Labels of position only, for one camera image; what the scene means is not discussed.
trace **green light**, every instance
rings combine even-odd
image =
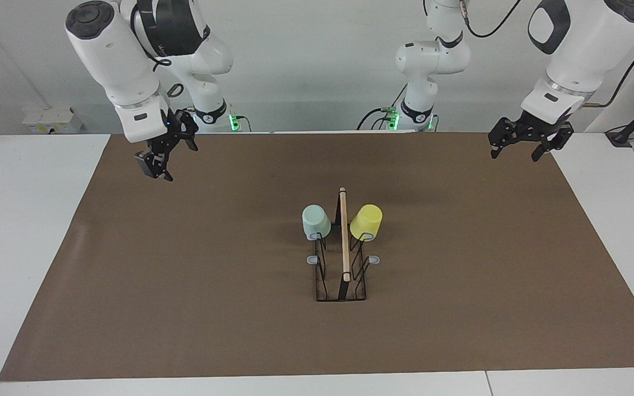
[[[241,130],[241,123],[236,117],[234,117],[234,115],[229,115],[229,122],[231,123],[232,132],[237,132]]]
[[[390,130],[398,130],[398,124],[400,124],[400,114],[394,113],[393,116],[394,118],[390,121],[390,125],[388,125],[388,128]]]

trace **cup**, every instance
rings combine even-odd
[[[310,205],[302,211],[302,227],[307,240],[319,240],[326,238],[332,231],[332,222],[322,206]]]
[[[380,223],[382,222],[383,212],[378,206],[363,206],[354,218],[354,221],[352,221],[352,235],[360,241],[375,240],[375,237],[378,236],[378,230],[380,230]]]

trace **yellow cup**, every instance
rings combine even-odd
[[[351,231],[354,238],[360,241],[372,241],[378,236],[380,223],[383,222],[383,212],[378,206],[366,205],[352,221]]]

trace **light blue cup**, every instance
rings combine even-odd
[[[302,226],[307,240],[326,238],[332,231],[332,222],[322,206],[310,205],[302,211]]]

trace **robotic arm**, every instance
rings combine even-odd
[[[460,73],[471,62],[458,0],[429,0],[428,9],[427,25],[435,41],[407,43],[398,50],[398,69],[408,85],[405,98],[397,103],[398,122],[393,129],[427,129],[438,92],[433,75]]]
[[[520,119],[502,118],[489,134],[493,158],[522,141],[539,143],[534,161],[566,145],[571,115],[634,47],[634,0],[543,0],[528,32],[551,63],[523,101]]]
[[[146,141],[148,150],[136,154],[146,175],[172,181],[167,163],[179,141],[197,151],[198,131],[236,129],[213,77],[231,70],[233,55],[211,34],[195,0],[95,0],[70,11],[65,26],[113,103],[126,138]],[[193,108],[173,112],[149,58],[183,83]]]

